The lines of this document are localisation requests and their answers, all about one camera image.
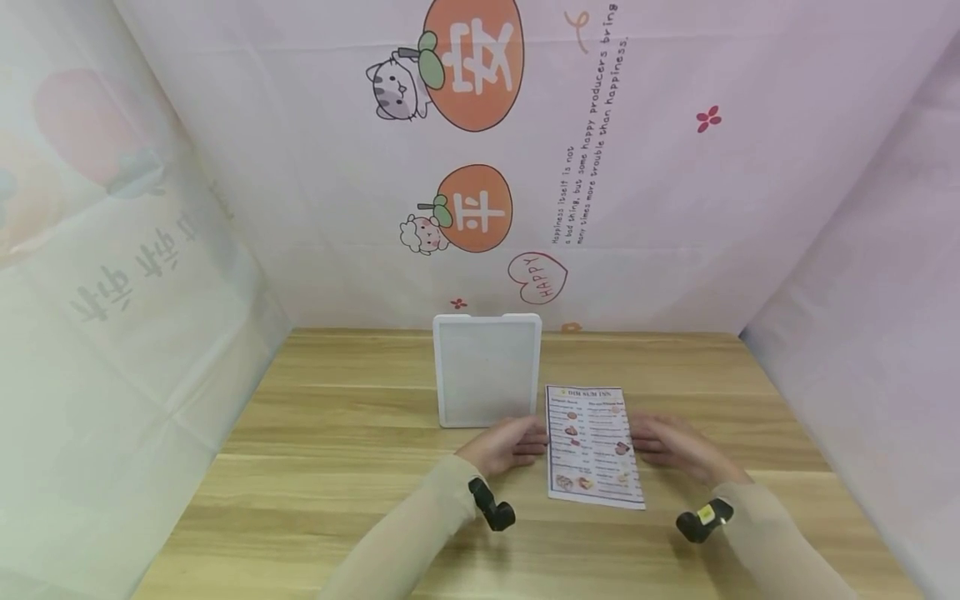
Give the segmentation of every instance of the white tablet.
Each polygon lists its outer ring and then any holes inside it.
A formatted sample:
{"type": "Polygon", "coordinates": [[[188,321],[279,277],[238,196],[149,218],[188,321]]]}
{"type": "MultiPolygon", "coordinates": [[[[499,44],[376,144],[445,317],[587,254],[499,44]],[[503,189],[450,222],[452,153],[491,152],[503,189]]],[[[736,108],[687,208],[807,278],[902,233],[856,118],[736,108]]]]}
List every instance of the white tablet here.
{"type": "Polygon", "coordinates": [[[489,427],[537,410],[540,315],[437,315],[433,354],[441,427],[489,427]]]}

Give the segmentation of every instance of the wood grain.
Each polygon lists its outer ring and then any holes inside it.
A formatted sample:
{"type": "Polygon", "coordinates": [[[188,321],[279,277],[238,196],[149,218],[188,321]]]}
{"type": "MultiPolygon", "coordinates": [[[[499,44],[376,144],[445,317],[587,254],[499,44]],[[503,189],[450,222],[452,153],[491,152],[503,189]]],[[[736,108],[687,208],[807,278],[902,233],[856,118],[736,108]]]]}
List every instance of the wood grain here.
{"type": "MultiPolygon", "coordinates": [[[[750,353],[721,334],[544,335],[540,383],[620,386],[685,417],[786,504],[863,598],[919,598],[750,353]]],[[[542,411],[542,394],[540,398],[542,411]]],[[[294,332],[144,578],[137,600],[304,600],[438,458],[428,332],[294,332]]],[[[640,465],[645,512],[546,497],[543,463],[496,482],[517,525],[477,522],[414,598],[756,598],[722,536],[673,526],[708,492],[640,465]]]]}

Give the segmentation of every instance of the backdrop panel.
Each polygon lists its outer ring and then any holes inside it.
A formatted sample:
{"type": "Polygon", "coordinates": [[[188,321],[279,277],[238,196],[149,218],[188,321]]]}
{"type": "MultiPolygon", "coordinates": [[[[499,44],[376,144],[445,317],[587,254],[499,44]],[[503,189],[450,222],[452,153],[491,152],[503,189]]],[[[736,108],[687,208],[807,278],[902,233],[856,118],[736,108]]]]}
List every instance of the backdrop panel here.
{"type": "Polygon", "coordinates": [[[300,325],[739,332],[956,27],[949,0],[117,4],[300,325]]]}
{"type": "Polygon", "coordinates": [[[960,38],[746,339],[929,598],[960,597],[960,38]]]}
{"type": "Polygon", "coordinates": [[[128,597],[288,327],[112,3],[0,3],[0,597],[128,597]]]}

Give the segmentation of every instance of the green leaf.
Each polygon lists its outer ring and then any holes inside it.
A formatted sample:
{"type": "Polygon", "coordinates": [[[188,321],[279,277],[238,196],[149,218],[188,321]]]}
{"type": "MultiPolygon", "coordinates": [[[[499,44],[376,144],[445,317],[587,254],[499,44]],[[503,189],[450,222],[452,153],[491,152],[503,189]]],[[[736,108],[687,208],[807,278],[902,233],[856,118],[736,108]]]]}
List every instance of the green leaf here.
{"type": "Polygon", "coordinates": [[[442,228],[448,228],[453,225],[453,215],[446,209],[446,206],[435,206],[433,216],[437,217],[437,221],[440,222],[440,227],[442,228]]]}
{"type": "Polygon", "coordinates": [[[423,35],[420,36],[420,41],[417,42],[417,49],[420,51],[430,50],[431,52],[437,49],[437,34],[433,32],[423,32],[423,35]]]}
{"type": "Polygon", "coordinates": [[[444,66],[432,50],[420,52],[420,77],[427,87],[432,89],[440,89],[444,86],[446,80],[444,66]]]}

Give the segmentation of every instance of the chinese character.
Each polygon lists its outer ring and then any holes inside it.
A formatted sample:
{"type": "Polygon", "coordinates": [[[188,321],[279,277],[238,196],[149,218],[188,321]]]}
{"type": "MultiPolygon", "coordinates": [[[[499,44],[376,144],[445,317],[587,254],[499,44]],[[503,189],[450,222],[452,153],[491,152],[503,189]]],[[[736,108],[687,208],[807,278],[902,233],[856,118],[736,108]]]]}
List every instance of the chinese character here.
{"type": "Polygon", "coordinates": [[[183,232],[186,241],[192,242],[197,239],[197,228],[194,227],[193,220],[185,212],[182,212],[180,218],[177,219],[177,227],[183,232]]]}
{"type": "Polygon", "coordinates": [[[116,304],[120,300],[123,301],[123,306],[120,307],[121,311],[127,310],[127,306],[130,304],[130,294],[133,293],[133,288],[127,289],[130,285],[130,278],[127,277],[127,274],[119,269],[116,271],[111,271],[105,265],[100,266],[100,270],[104,272],[104,275],[107,277],[106,281],[101,281],[97,283],[97,289],[100,290],[100,295],[110,300],[111,304],[116,304]],[[116,295],[116,298],[110,299],[111,295],[116,295]]]}
{"type": "Polygon", "coordinates": [[[160,265],[156,262],[156,253],[150,252],[146,244],[140,244],[140,253],[142,256],[138,256],[136,262],[143,267],[143,275],[163,277],[163,271],[160,270],[160,265]]]}
{"type": "Polygon", "coordinates": [[[474,18],[467,23],[452,23],[450,25],[450,52],[444,52],[441,60],[446,66],[453,67],[453,91],[475,91],[479,96],[483,93],[483,82],[495,84],[496,72],[503,74],[503,84],[508,90],[514,89],[514,80],[510,76],[510,64],[507,62],[507,43],[514,34],[514,25],[504,23],[500,29],[500,36],[493,39],[483,30],[483,21],[474,18]],[[473,38],[472,54],[463,57],[463,36],[469,34],[473,38]],[[484,49],[490,52],[490,66],[483,63],[484,49]],[[464,69],[473,74],[473,83],[464,81],[464,69]]]}
{"type": "Polygon", "coordinates": [[[457,213],[457,229],[460,231],[464,230],[464,218],[468,218],[467,229],[476,229],[477,222],[471,217],[480,217],[480,231],[483,233],[487,232],[487,229],[490,228],[490,217],[503,217],[506,216],[506,212],[503,210],[489,210],[487,208],[488,199],[486,190],[481,190],[480,192],[480,201],[467,196],[467,199],[464,200],[464,197],[460,194],[453,195],[453,210],[457,213]],[[479,206],[479,209],[464,208],[464,204],[467,206],[479,206]]]}
{"type": "Polygon", "coordinates": [[[161,231],[160,228],[156,228],[156,237],[159,240],[154,242],[156,255],[162,258],[163,262],[173,261],[173,264],[170,265],[170,270],[173,271],[177,268],[177,257],[180,256],[180,251],[176,250],[177,243],[174,242],[172,235],[166,231],[161,231]]]}
{"type": "Polygon", "coordinates": [[[73,306],[74,310],[84,315],[83,323],[93,321],[94,319],[97,321],[107,320],[107,310],[97,301],[96,294],[86,289],[86,286],[80,286],[77,288],[77,295],[80,296],[80,300],[82,300],[84,304],[80,304],[76,300],[71,300],[70,305],[73,306]]]}

